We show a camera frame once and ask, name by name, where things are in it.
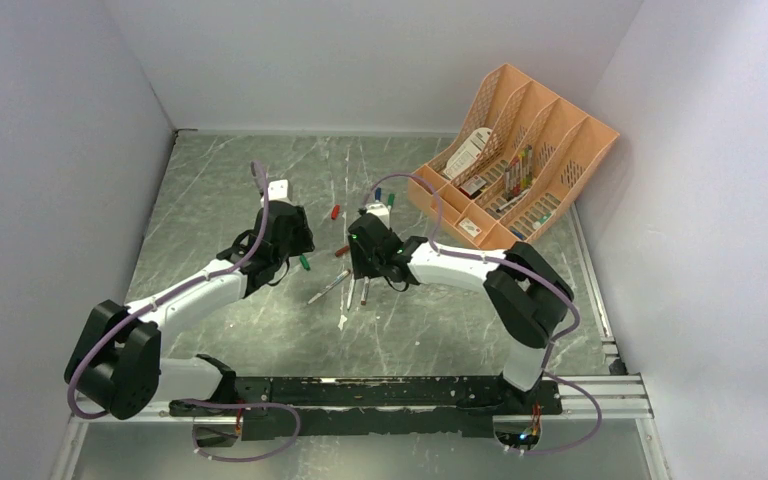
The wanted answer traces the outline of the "green pen cap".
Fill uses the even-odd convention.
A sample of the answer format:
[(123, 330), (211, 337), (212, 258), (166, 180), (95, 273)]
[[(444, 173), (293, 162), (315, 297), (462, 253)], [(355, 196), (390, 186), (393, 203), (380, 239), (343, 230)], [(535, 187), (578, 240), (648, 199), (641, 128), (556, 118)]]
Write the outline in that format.
[(307, 258), (306, 258), (304, 255), (300, 255), (300, 256), (299, 256), (299, 261), (300, 261), (300, 263), (301, 263), (302, 267), (303, 267), (303, 268), (304, 268), (306, 271), (310, 271), (310, 270), (311, 270), (311, 267), (310, 267), (309, 261), (308, 261), (308, 259), (307, 259)]

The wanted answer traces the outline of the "white pen grey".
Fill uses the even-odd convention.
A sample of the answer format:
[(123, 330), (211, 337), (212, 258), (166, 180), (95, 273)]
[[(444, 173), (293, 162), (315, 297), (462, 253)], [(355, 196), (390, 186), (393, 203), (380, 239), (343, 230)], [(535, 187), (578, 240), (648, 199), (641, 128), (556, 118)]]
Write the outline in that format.
[(357, 283), (356, 279), (354, 279), (354, 278), (349, 280), (349, 286), (348, 286), (346, 302), (345, 302), (345, 309), (346, 309), (346, 311), (350, 311), (351, 310), (351, 306), (352, 306), (352, 302), (353, 302), (353, 298), (354, 298), (354, 293), (355, 293), (355, 288), (356, 288), (356, 283)]

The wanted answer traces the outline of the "white pen brown end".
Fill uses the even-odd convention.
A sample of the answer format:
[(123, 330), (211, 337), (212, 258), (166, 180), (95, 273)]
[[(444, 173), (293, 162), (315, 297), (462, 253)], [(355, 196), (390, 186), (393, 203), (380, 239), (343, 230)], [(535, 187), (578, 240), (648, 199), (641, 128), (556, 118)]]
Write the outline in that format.
[(371, 285), (371, 278), (365, 277), (362, 282), (361, 286), (361, 293), (360, 293), (360, 305), (366, 306), (368, 302), (369, 297), (369, 290)]

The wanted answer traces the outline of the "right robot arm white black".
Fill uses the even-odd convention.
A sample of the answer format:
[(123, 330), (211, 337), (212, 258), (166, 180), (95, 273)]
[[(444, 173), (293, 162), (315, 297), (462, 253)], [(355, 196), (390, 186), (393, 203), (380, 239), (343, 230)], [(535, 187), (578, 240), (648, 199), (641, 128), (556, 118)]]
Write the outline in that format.
[(512, 343), (502, 369), (502, 406), (522, 414), (538, 399), (536, 384), (548, 363), (558, 325), (573, 310), (571, 289), (525, 242), (508, 249), (473, 250), (406, 240), (365, 211), (349, 225), (347, 242), (355, 277), (383, 278), (406, 287), (444, 285), (484, 295)]

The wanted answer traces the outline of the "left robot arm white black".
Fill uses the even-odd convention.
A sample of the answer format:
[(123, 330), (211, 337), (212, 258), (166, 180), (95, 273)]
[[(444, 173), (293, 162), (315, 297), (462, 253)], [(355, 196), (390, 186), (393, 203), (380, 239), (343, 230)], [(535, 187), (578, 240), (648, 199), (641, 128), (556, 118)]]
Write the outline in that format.
[(233, 369), (206, 354), (168, 359), (167, 348), (214, 311), (278, 285), (291, 258), (313, 249), (304, 208), (271, 200), (252, 229), (187, 279), (129, 305), (97, 304), (64, 371), (73, 413), (94, 417), (77, 405), (79, 395), (100, 407), (99, 417), (119, 420), (153, 402), (167, 402), (175, 411), (204, 408), (214, 416), (231, 411), (241, 399)]

